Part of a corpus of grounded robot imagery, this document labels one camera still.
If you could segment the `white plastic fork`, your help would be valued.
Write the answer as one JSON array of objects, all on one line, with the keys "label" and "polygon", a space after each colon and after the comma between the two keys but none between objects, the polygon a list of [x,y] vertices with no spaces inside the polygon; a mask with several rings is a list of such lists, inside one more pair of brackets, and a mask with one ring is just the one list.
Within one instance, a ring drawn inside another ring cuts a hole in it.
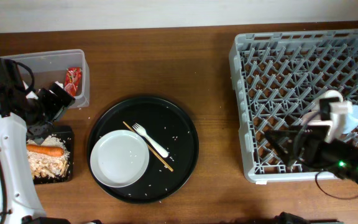
[{"label": "white plastic fork", "polygon": [[143,136],[144,138],[146,138],[146,140],[148,140],[149,143],[151,143],[152,147],[164,158],[168,157],[169,152],[163,148],[158,142],[156,142],[153,138],[151,138],[146,129],[141,126],[138,123],[135,123],[132,128],[141,136]]}]

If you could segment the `white bowl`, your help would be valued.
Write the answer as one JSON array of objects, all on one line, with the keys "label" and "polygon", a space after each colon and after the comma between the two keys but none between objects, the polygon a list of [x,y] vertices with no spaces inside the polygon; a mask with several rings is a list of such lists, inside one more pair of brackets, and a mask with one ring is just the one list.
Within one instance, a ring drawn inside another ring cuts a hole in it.
[{"label": "white bowl", "polygon": [[308,126],[326,125],[329,126],[325,142],[330,143],[337,139],[344,130],[346,114],[352,112],[352,103],[350,101],[343,101],[331,103],[331,120],[321,121],[319,110],[310,111],[303,115],[301,124]]}]

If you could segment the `wooden chopstick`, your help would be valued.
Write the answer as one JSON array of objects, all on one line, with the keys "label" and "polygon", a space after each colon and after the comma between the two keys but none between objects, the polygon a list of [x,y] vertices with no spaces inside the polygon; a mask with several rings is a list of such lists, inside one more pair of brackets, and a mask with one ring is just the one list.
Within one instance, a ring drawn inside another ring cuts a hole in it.
[{"label": "wooden chopstick", "polygon": [[[122,122],[130,131],[136,133],[125,121]],[[167,168],[170,172],[173,172],[173,168],[149,145],[146,144],[149,151]]]}]

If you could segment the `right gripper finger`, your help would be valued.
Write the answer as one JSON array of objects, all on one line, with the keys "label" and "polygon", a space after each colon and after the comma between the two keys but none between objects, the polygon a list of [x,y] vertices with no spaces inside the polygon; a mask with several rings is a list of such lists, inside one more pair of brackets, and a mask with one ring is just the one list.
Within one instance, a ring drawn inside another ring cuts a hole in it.
[{"label": "right gripper finger", "polygon": [[321,98],[319,100],[319,115],[321,121],[331,120],[331,103],[340,102],[339,97]]},{"label": "right gripper finger", "polygon": [[295,164],[298,160],[297,130],[268,130],[264,133],[264,137],[287,167]]}]

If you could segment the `orange carrot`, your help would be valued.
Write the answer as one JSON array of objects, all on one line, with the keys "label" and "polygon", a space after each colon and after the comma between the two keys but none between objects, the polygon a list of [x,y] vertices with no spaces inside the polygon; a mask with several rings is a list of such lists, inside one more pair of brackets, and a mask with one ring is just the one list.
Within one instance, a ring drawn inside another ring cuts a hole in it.
[{"label": "orange carrot", "polygon": [[64,155],[64,150],[60,147],[38,146],[38,145],[28,144],[26,145],[26,148],[30,152],[45,154],[50,157],[61,157]]}]

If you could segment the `white plate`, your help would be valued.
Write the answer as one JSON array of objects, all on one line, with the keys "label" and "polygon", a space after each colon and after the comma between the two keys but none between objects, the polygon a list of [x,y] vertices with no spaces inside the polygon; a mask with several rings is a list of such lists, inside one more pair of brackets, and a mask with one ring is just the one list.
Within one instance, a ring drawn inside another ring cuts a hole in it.
[{"label": "white plate", "polygon": [[149,149],[138,134],[116,130],[96,142],[89,163],[91,173],[100,183],[114,188],[127,187],[146,172]]}]

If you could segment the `light blue cup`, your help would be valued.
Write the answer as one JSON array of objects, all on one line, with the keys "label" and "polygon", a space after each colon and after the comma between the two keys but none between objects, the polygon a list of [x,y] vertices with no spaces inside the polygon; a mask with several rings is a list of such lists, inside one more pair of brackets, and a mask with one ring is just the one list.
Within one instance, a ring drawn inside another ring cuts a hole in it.
[{"label": "light blue cup", "polygon": [[352,105],[352,112],[346,114],[343,134],[349,134],[358,127],[358,105]]}]

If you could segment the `black rectangular tray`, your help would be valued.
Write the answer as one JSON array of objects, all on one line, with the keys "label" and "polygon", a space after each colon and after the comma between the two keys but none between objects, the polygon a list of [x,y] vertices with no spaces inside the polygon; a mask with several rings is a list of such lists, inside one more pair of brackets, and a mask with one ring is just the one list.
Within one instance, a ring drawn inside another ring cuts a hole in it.
[{"label": "black rectangular tray", "polygon": [[51,135],[56,135],[56,137],[60,138],[61,140],[65,140],[65,146],[68,149],[68,151],[70,152],[70,156],[69,156],[69,168],[68,168],[68,173],[66,177],[59,177],[59,178],[54,178],[54,179],[47,179],[45,178],[38,178],[38,179],[33,179],[33,182],[35,185],[37,184],[53,184],[53,183],[59,183],[59,182],[68,182],[71,180],[72,175],[73,175],[73,158],[74,158],[74,133],[71,129],[71,127],[69,126],[59,126],[57,128],[54,129],[54,132]]}]

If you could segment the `white cup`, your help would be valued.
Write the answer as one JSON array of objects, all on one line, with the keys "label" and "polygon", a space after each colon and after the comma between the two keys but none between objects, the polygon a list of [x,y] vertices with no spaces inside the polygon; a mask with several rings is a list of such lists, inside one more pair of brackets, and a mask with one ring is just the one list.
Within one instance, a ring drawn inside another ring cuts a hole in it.
[{"label": "white cup", "polygon": [[311,103],[313,106],[311,107],[311,111],[319,110],[319,101],[325,98],[339,98],[339,102],[343,102],[343,95],[337,90],[327,90],[320,96],[316,97]]}]

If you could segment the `round black serving tray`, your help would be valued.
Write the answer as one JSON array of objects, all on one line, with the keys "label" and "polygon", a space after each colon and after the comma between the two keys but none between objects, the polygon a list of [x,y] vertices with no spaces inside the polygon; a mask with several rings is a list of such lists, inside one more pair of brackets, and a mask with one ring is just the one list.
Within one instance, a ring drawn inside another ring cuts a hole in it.
[{"label": "round black serving tray", "polygon": [[179,190],[190,178],[199,154],[198,133],[185,110],[157,96],[128,98],[106,110],[94,124],[87,152],[105,134],[143,126],[147,134],[167,149],[169,157],[160,161],[151,153],[145,174],[134,184],[115,188],[97,184],[110,196],[127,203],[161,201]]}]

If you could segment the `clear plastic bin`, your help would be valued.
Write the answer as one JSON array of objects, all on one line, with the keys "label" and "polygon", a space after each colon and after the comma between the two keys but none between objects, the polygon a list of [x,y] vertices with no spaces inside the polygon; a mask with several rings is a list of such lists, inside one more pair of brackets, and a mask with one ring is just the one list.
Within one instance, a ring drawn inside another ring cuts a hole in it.
[{"label": "clear plastic bin", "polygon": [[32,70],[35,91],[41,88],[48,89],[55,82],[64,83],[67,69],[81,68],[81,81],[78,84],[75,102],[70,108],[84,108],[90,105],[90,68],[81,49],[7,55],[6,58],[23,63]]}]

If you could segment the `rice and food scraps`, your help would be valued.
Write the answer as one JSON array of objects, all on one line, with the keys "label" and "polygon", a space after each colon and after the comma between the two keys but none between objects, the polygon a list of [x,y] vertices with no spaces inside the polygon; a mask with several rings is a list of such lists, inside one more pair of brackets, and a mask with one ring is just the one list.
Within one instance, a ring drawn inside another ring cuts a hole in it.
[{"label": "rice and food scraps", "polygon": [[27,140],[27,145],[51,146],[60,147],[64,150],[64,155],[61,157],[50,157],[45,154],[30,152],[27,150],[27,158],[29,160],[30,170],[33,179],[47,178],[54,179],[59,177],[66,177],[70,165],[70,152],[66,148],[65,140],[61,140],[56,135],[51,135],[45,139],[42,144],[37,144],[33,140]]}]

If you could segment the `grey dishwasher rack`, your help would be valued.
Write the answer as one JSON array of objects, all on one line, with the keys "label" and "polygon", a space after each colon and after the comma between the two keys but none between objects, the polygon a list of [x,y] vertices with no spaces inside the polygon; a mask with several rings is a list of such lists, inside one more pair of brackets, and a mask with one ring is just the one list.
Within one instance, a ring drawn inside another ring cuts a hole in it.
[{"label": "grey dishwasher rack", "polygon": [[[254,184],[312,180],[287,167],[264,138],[301,123],[328,90],[358,105],[358,29],[239,34],[229,53],[245,178]],[[341,136],[358,147],[358,127]]]}]

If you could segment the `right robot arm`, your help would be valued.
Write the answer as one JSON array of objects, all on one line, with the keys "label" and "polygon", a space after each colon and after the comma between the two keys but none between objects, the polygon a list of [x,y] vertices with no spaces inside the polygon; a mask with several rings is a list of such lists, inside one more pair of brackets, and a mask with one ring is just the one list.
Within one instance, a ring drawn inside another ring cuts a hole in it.
[{"label": "right robot arm", "polygon": [[320,98],[318,104],[301,125],[269,130],[264,137],[287,167],[299,163],[318,174],[330,172],[358,185],[358,148],[339,140],[352,103],[335,96]]}]

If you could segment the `red snack wrapper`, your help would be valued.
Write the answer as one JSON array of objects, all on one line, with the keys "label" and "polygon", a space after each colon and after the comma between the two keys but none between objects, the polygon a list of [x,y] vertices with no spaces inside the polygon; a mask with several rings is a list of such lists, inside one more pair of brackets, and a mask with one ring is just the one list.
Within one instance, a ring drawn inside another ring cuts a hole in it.
[{"label": "red snack wrapper", "polygon": [[78,85],[82,78],[82,69],[80,67],[70,67],[67,69],[64,83],[64,90],[71,96],[76,96]]}]

